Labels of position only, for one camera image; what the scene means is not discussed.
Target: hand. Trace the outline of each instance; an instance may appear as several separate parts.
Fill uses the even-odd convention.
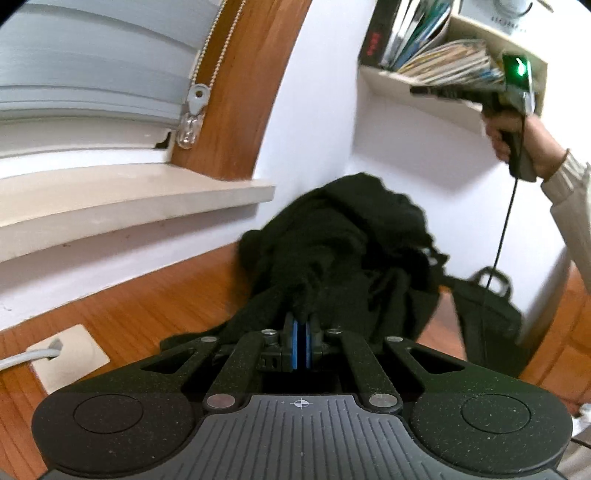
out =
[[[501,131],[521,132],[521,115],[505,111],[492,117],[483,116],[482,119],[486,124],[486,134],[491,138],[496,157],[507,163],[511,149],[503,142]],[[566,158],[566,150],[550,135],[537,115],[529,115],[525,119],[523,146],[530,155],[536,174],[544,180],[554,175]]]

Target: ridged black surface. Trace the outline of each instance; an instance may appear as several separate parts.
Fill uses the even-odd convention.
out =
[[[46,480],[75,477],[51,471]],[[469,480],[430,457],[402,421],[360,408],[351,395],[253,396],[205,419],[175,457],[125,480]],[[558,480],[547,470],[516,479]]]

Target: blind chain pull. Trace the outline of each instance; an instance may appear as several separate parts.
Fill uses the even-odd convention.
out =
[[[209,103],[209,98],[211,97],[213,85],[216,83],[217,74],[219,73],[219,69],[222,65],[223,59],[226,56],[226,51],[228,50],[230,39],[232,38],[232,34],[236,29],[236,24],[238,23],[238,20],[242,15],[242,10],[244,9],[246,0],[242,0],[240,6],[238,7],[238,10],[236,11],[236,15],[234,16],[234,20],[232,21],[232,26],[228,31],[226,41],[224,42],[222,51],[220,52],[220,56],[217,59],[216,67],[213,70],[211,79],[209,80],[209,85],[197,83],[197,75],[199,74],[199,68],[201,67],[203,58],[207,53],[207,48],[209,46],[209,43],[211,42],[213,31],[215,30],[216,25],[227,3],[228,0],[223,0],[219,10],[217,11],[216,18],[213,20],[212,27],[209,30],[209,33],[207,34],[207,38],[205,39],[205,43],[203,44],[203,48],[199,54],[197,63],[195,64],[193,75],[191,76],[191,88],[187,93],[187,99],[181,110],[181,121],[177,130],[177,145],[181,148],[191,148],[199,139],[199,134],[201,133],[201,127],[203,126],[203,119],[205,118],[205,112],[207,109],[207,104]]]

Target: round pad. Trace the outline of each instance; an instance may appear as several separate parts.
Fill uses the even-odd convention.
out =
[[[489,433],[511,433],[529,422],[530,410],[506,395],[480,395],[462,406],[462,416],[470,425]]]
[[[564,405],[534,388],[517,384],[502,395],[425,392],[410,427],[425,448],[452,465],[494,476],[526,475],[557,462],[572,428]]]
[[[74,419],[89,432],[117,433],[133,427],[143,413],[142,404],[135,398],[108,394],[82,402],[74,412]]]
[[[193,409],[181,393],[58,391],[37,407],[31,430],[48,466],[114,476],[171,456],[194,427]]]

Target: green light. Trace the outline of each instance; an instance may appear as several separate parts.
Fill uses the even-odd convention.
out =
[[[517,63],[519,63],[519,66],[517,67],[517,75],[519,75],[520,77],[523,77],[523,75],[525,75],[527,72],[527,67],[521,61],[521,59],[517,59]]]

